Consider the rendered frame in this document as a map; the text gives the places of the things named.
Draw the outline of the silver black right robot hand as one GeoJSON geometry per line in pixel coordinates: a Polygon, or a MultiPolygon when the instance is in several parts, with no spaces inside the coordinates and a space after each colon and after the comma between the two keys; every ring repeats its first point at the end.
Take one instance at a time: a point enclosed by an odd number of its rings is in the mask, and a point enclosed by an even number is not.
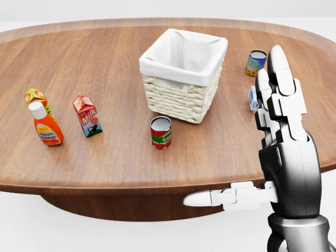
{"type": "Polygon", "coordinates": [[[222,206],[224,210],[257,208],[270,202],[285,218],[319,215],[321,176],[316,145],[302,126],[307,112],[300,81],[292,73],[283,49],[269,52],[267,68],[256,77],[259,108],[257,128],[265,133],[259,160],[265,180],[261,188],[253,182],[235,182],[223,190],[206,190],[184,198],[184,205],[222,206]]]}

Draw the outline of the white wicker basket with liner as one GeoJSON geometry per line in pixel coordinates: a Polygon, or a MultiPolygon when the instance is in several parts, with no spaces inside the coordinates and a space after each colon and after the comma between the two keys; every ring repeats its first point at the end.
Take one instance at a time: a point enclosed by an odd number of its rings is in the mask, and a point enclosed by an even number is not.
{"type": "Polygon", "coordinates": [[[140,57],[151,111],[200,124],[218,88],[228,40],[170,28],[140,57]]]}

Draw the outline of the red milk carton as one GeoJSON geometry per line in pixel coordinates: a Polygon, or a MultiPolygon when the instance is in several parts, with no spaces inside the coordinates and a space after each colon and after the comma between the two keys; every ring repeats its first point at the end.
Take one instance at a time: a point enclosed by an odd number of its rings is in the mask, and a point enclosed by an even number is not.
{"type": "Polygon", "coordinates": [[[73,106],[86,137],[102,132],[96,107],[89,97],[78,94],[73,106]]]}

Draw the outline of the small white blue box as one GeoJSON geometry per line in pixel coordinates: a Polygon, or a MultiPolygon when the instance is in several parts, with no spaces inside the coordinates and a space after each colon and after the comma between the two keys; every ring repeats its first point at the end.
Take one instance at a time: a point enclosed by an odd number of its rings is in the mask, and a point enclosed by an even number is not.
{"type": "Polygon", "coordinates": [[[249,106],[251,111],[256,111],[258,109],[259,103],[257,100],[257,94],[256,94],[256,87],[251,86],[249,93],[248,93],[248,99],[249,99],[249,106]]]}

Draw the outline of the blue soup can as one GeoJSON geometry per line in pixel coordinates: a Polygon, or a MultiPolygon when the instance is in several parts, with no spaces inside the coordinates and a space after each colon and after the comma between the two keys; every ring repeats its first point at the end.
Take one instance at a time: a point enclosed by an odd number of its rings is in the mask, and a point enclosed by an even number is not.
{"type": "Polygon", "coordinates": [[[259,70],[263,69],[267,59],[267,54],[261,50],[252,50],[248,57],[246,74],[255,77],[259,70]]]}

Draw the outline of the red tomato sauce can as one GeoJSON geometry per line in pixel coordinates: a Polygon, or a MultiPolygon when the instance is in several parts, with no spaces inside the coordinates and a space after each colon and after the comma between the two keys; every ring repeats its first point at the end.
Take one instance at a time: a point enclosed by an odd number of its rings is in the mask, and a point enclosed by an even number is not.
{"type": "Polygon", "coordinates": [[[152,145],[158,150],[164,150],[171,145],[171,120],[158,116],[150,122],[152,145]]]}

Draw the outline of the orange tomato ketchup bottle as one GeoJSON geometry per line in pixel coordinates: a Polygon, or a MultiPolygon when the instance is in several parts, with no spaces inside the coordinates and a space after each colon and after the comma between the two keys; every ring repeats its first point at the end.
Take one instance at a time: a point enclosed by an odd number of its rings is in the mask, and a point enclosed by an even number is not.
{"type": "Polygon", "coordinates": [[[47,113],[44,105],[36,101],[29,104],[28,109],[34,118],[34,125],[41,141],[50,146],[62,144],[64,140],[62,131],[56,120],[47,113]]]}

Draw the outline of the yellow orange juice carton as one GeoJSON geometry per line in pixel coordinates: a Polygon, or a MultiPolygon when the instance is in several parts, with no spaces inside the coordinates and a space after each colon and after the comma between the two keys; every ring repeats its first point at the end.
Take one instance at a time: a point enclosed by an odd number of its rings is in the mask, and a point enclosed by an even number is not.
{"type": "Polygon", "coordinates": [[[47,101],[47,98],[42,90],[34,89],[34,88],[28,88],[26,93],[24,94],[24,100],[26,102],[26,105],[29,106],[32,102],[41,102],[44,105],[44,108],[46,112],[56,120],[56,117],[47,101]]]}

